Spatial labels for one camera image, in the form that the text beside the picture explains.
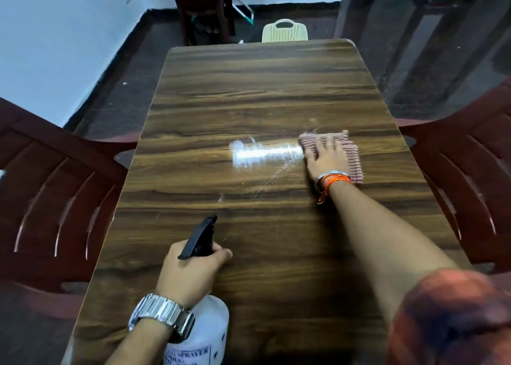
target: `person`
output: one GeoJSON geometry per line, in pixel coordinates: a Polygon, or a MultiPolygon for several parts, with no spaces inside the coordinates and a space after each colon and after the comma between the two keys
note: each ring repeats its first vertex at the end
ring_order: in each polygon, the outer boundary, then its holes
{"type": "MultiPolygon", "coordinates": [[[[304,154],[307,169],[313,181],[327,174],[319,183],[328,186],[389,328],[386,364],[511,363],[510,293],[483,274],[460,270],[419,230],[348,179],[329,183],[348,171],[348,158],[332,138],[324,146],[317,141],[316,148],[317,157],[311,150],[304,154]]],[[[191,308],[233,254],[214,244],[213,255],[182,262],[177,256],[184,244],[171,246],[156,291],[191,308]]],[[[106,363],[156,363],[171,333],[168,326],[143,318],[106,363]]]]}

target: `plaid sleeve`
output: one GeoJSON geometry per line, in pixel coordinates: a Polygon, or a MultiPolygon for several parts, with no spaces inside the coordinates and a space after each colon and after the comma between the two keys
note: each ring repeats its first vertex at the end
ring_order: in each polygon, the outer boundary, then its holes
{"type": "Polygon", "coordinates": [[[386,365],[511,363],[511,293],[477,272],[443,269],[405,297],[386,365]]]}

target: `watch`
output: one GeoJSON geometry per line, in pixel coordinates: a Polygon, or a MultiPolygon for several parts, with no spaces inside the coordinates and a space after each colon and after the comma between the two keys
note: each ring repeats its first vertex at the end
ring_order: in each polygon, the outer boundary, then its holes
{"type": "Polygon", "coordinates": [[[180,304],[166,297],[150,293],[142,298],[131,314],[128,330],[131,331],[141,318],[153,318],[174,329],[171,342],[188,338],[195,323],[195,315],[180,304]]]}

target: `hand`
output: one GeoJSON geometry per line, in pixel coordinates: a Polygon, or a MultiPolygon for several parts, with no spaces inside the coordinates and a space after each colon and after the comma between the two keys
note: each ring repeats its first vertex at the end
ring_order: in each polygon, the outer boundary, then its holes
{"type": "Polygon", "coordinates": [[[332,136],[328,136],[326,146],[323,146],[320,139],[316,139],[316,148],[318,151],[317,159],[311,149],[305,151],[307,170],[314,182],[318,180],[320,175],[331,170],[349,172],[348,156],[342,149],[340,141],[334,142],[332,136]]]}
{"type": "Polygon", "coordinates": [[[233,257],[233,253],[214,242],[212,255],[179,260],[177,257],[186,243],[183,240],[170,247],[158,278],[156,292],[185,308],[192,308],[211,291],[215,275],[233,257]]]}

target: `table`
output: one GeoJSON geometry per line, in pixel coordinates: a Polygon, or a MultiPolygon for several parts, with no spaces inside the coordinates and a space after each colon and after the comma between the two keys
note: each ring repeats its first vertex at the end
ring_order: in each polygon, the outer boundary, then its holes
{"type": "Polygon", "coordinates": [[[348,129],[361,189],[468,261],[347,40],[175,48],[82,308],[73,363],[103,363],[169,245],[219,216],[233,260],[224,363],[379,363],[386,330],[331,205],[316,205],[298,135],[348,129]]]}

